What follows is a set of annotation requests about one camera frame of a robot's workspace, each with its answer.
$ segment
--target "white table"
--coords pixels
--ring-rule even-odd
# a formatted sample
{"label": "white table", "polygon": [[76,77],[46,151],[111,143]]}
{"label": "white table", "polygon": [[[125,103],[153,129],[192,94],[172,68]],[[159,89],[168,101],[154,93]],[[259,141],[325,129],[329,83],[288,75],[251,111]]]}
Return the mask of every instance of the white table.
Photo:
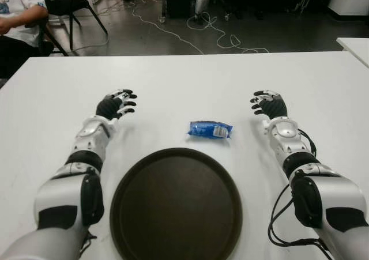
{"label": "white table", "polygon": [[369,68],[369,38],[337,38],[337,42]]}
{"label": "white table", "polygon": [[[367,68],[349,52],[30,59],[0,91],[0,253],[35,229],[37,189],[65,162],[83,120],[106,93],[131,88],[137,112],[119,122],[108,147],[101,175],[106,211],[91,228],[99,238],[83,259],[120,259],[108,220],[114,190],[138,160],[170,147],[205,152],[233,177],[244,218],[229,259],[325,259],[315,247],[279,248],[268,241],[270,211],[287,180],[249,99],[260,89],[283,94],[320,161],[349,176],[369,201],[368,85]],[[189,122],[203,119],[233,125],[232,138],[190,138]],[[297,222],[293,208],[277,231],[287,240],[315,236]]]}

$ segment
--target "concrete floor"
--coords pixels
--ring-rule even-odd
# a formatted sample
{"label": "concrete floor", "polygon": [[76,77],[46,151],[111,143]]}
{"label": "concrete floor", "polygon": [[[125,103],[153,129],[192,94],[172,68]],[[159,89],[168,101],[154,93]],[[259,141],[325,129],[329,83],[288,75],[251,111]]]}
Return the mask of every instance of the concrete floor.
{"label": "concrete floor", "polygon": [[[222,49],[216,45],[221,36],[211,28],[204,31],[188,29],[186,19],[170,19],[160,24],[161,2],[152,0],[136,0],[135,12],[147,21],[155,22],[167,31],[172,31],[181,38],[193,43],[204,54],[233,54],[242,50],[237,48]],[[143,23],[138,17],[132,16],[133,5],[122,0],[101,0],[96,6],[98,13],[113,6],[109,12],[100,15],[103,24],[110,34],[106,46],[79,50],[75,55],[184,55],[199,52],[177,37],[158,30],[154,25]],[[335,21],[330,15],[305,12],[266,13],[265,19],[256,20],[252,9],[245,11],[242,20],[231,16],[224,20],[224,11],[217,5],[211,5],[209,13],[217,16],[214,24],[226,31],[222,38],[223,46],[230,46],[230,34],[236,35],[246,48],[267,48],[270,52],[297,51],[338,51],[341,46],[336,43],[337,37],[369,37],[369,26],[362,21]],[[82,26],[74,23],[74,48],[101,44],[106,36],[87,10],[76,13]],[[61,45],[69,50],[68,21],[66,27],[52,27],[55,37]]]}

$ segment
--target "blue snack packet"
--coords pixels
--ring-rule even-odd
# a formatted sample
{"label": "blue snack packet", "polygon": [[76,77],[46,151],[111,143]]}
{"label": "blue snack packet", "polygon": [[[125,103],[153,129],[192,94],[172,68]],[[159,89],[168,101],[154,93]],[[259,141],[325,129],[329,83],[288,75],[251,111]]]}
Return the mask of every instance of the blue snack packet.
{"label": "blue snack packet", "polygon": [[233,126],[225,123],[198,121],[190,123],[189,135],[202,136],[211,139],[229,138]]}

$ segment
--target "round tray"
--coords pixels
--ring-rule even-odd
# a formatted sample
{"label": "round tray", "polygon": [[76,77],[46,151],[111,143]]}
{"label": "round tray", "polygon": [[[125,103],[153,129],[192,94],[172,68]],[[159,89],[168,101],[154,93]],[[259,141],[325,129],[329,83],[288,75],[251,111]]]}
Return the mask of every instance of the round tray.
{"label": "round tray", "polygon": [[192,149],[155,152],[120,182],[110,230],[124,260],[223,260],[238,240],[242,206],[226,170]]}

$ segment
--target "person's hand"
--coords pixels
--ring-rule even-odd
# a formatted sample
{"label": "person's hand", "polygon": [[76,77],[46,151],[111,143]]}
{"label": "person's hand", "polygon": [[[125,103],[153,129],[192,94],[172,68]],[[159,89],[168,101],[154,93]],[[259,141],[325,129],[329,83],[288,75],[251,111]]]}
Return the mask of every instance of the person's hand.
{"label": "person's hand", "polygon": [[7,34],[12,28],[12,21],[8,18],[0,17],[0,35]]}

